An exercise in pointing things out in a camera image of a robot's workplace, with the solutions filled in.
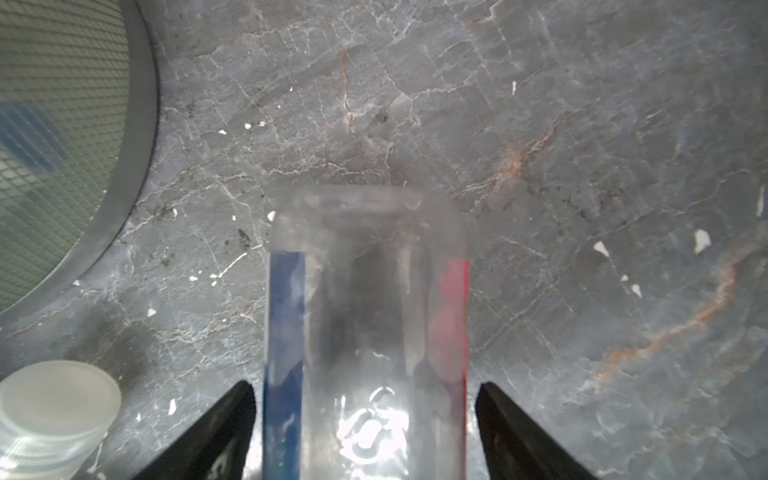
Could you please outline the square bottle blue red label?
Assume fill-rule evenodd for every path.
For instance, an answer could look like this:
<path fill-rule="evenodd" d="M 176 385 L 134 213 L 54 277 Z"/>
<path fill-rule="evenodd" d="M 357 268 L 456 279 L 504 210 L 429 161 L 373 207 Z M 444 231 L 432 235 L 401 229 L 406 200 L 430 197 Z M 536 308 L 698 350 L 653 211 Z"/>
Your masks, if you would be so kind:
<path fill-rule="evenodd" d="M 304 187 L 268 247 L 263 476 L 464 478 L 469 265 L 452 201 Z"/>

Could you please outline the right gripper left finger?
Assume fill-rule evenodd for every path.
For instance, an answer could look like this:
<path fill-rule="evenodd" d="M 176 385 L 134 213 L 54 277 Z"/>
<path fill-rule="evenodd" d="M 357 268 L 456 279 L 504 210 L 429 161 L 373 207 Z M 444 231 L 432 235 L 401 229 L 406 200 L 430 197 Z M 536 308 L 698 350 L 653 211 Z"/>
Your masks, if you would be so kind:
<path fill-rule="evenodd" d="M 134 479 L 241 480 L 256 414 L 253 386 L 237 382 Z"/>

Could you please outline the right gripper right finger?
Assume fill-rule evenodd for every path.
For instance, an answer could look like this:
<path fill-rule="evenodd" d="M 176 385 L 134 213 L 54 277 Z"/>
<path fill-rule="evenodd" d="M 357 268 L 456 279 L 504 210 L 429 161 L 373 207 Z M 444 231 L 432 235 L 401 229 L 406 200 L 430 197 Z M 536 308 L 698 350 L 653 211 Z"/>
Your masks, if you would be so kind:
<path fill-rule="evenodd" d="M 480 386 L 475 414 L 490 479 L 596 479 L 496 384 Z"/>

